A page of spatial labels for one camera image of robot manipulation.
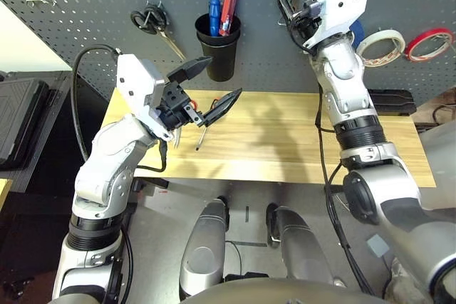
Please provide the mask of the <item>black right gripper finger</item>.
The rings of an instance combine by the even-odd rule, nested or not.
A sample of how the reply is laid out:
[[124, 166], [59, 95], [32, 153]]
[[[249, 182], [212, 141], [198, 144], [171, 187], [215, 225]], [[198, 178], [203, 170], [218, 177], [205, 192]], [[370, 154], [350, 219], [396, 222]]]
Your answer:
[[294, 25], [295, 11], [291, 0], [277, 0], [279, 10], [286, 25]]

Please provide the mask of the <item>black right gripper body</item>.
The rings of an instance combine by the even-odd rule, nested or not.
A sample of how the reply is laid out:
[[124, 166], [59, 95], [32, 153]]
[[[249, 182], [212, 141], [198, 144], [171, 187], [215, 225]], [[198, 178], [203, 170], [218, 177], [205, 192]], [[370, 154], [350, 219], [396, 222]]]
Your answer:
[[292, 16], [291, 30], [296, 31], [302, 38], [311, 38], [320, 25], [322, 7], [322, 0], [305, 1], [301, 10]]

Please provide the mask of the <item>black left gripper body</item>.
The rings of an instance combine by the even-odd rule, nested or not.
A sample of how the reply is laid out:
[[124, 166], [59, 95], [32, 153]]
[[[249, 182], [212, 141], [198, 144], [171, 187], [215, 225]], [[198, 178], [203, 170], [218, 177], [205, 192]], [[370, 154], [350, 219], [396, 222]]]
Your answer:
[[191, 99], [177, 81], [165, 85], [160, 104], [155, 108], [158, 119], [168, 132], [189, 123], [203, 126], [204, 118], [191, 105]]

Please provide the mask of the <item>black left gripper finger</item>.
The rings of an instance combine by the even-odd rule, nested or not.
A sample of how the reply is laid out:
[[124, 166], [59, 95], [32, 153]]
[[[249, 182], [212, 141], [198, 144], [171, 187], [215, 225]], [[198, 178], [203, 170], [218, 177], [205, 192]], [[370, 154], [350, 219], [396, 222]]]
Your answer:
[[212, 109], [203, 115], [203, 121], [201, 125], [209, 127], [224, 115], [226, 115], [235, 102], [238, 100], [239, 96], [242, 94], [242, 89], [233, 90], [232, 92], [223, 95], [219, 100], [214, 103]]
[[202, 56], [183, 63], [167, 74], [170, 82], [184, 82], [198, 76], [211, 62], [213, 57]]

